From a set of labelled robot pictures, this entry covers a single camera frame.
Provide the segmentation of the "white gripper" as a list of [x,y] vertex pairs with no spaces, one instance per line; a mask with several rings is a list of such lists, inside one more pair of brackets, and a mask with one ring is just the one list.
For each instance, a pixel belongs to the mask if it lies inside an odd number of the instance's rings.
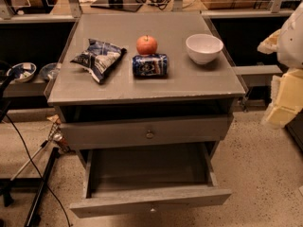
[[289,69],[281,77],[273,76],[271,99],[261,124],[282,129],[303,109],[303,70]]

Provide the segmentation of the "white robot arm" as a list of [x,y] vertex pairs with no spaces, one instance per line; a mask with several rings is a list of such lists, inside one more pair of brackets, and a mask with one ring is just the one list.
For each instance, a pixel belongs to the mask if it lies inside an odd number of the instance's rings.
[[262,124],[284,128],[303,110],[303,2],[283,24],[258,46],[263,54],[276,52],[277,60],[288,67],[271,81],[271,103]]

